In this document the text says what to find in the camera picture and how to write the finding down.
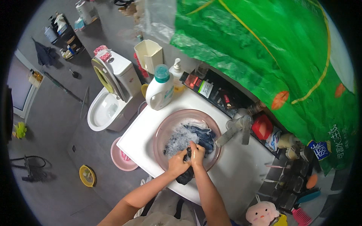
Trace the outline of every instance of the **toilet tank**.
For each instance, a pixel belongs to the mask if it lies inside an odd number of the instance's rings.
[[[114,58],[114,60],[112,61],[110,58],[106,62],[108,68],[112,70],[116,79],[126,88],[129,95],[134,97],[141,91],[141,82],[132,62],[114,51],[111,51],[111,54],[111,58]]]

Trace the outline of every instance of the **white sink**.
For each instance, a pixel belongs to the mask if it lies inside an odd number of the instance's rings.
[[[171,113],[189,108],[207,113],[216,121],[221,133],[226,131],[225,124],[230,118],[192,90],[185,89],[175,93],[173,100],[159,111],[147,106],[123,134],[117,146],[152,177],[159,176],[164,170],[153,154],[154,133]],[[274,156],[252,136],[249,145],[241,145],[240,137],[236,136],[222,147],[219,160],[208,174],[231,218],[238,218],[248,207],[262,184],[261,179],[269,172],[264,165],[271,164],[273,160]],[[168,188],[200,205],[195,179],[187,185],[173,181]]]

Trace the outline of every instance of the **gold bottle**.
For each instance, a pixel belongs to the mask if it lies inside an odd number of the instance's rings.
[[[37,72],[37,71],[34,71],[33,69],[30,69],[30,72],[33,74],[33,77],[38,81],[38,82],[41,82],[43,80],[43,76]]]

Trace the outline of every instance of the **pink plush toy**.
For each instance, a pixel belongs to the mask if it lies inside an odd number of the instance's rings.
[[[275,205],[272,202],[258,202],[247,210],[246,218],[251,226],[269,226],[274,218],[279,217]]]

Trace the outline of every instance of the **green plastic bag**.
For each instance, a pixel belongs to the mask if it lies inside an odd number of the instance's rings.
[[[309,145],[325,174],[352,161],[358,97],[330,63],[317,1],[177,0],[175,27],[170,44],[257,96]]]

